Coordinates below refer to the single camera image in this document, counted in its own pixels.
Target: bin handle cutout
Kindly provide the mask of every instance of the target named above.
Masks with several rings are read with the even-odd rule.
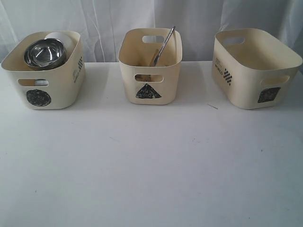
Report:
[[[150,82],[150,83],[161,83],[164,80],[162,75],[154,75],[154,74],[136,74],[134,79],[138,82]]]
[[[19,79],[18,84],[24,87],[45,87],[48,86],[46,79]]]
[[[262,85],[273,85],[286,83],[290,79],[290,76],[282,76],[277,78],[268,78],[261,81]]]
[[[236,36],[236,37],[229,37],[223,40],[223,46],[230,46],[235,44],[243,44],[245,42],[244,36]]]
[[[145,35],[142,37],[142,42],[146,44],[150,43],[163,43],[164,37],[161,35]]]

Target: white backdrop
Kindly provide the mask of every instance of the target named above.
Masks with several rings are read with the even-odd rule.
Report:
[[[0,61],[37,31],[81,33],[85,61],[117,61],[125,33],[173,25],[184,61],[212,59],[216,32],[254,27],[303,56],[303,0],[0,0]]]

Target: cream plastic bin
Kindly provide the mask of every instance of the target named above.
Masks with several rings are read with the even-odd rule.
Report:
[[[24,63],[24,51],[33,42],[51,32],[38,32],[22,40],[3,60],[1,66],[10,78],[23,103],[31,109],[63,109],[73,104],[83,82],[85,68],[80,34],[63,31],[76,44],[62,66],[33,71]],[[47,80],[47,86],[35,86],[37,80]]]
[[[215,36],[212,75],[239,108],[278,104],[301,64],[298,54],[262,30],[230,30]]]
[[[179,32],[174,31],[159,58],[156,67],[147,67],[156,49],[163,43],[145,43],[144,36],[163,36],[166,28],[138,28],[126,33],[119,62],[127,99],[135,104],[164,105],[176,97],[182,42]],[[151,80],[141,81],[136,75],[151,75]]]

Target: white table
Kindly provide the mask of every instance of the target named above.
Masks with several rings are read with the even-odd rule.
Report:
[[[86,72],[52,111],[1,72],[1,227],[303,226],[301,75],[281,105],[241,110],[211,62],[183,62],[165,106],[129,103],[118,63]]]

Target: stainless steel bowl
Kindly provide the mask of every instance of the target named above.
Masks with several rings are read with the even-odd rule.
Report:
[[[41,39],[32,43],[24,53],[24,62],[33,70],[51,70],[63,65],[66,50],[58,39]]]

